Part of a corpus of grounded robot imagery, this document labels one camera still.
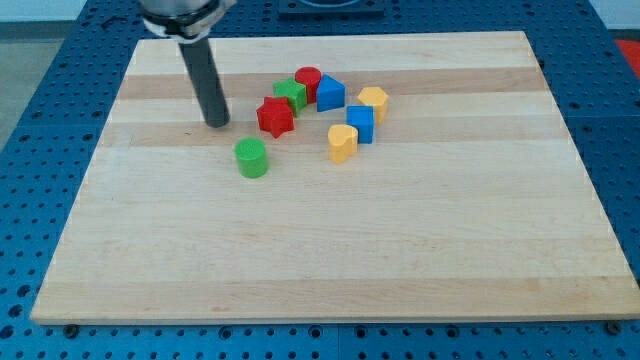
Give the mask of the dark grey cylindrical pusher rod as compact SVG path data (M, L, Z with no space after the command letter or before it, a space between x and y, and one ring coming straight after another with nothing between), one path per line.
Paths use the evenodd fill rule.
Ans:
M212 128L226 126L230 114L208 39L180 43L179 49L205 123Z

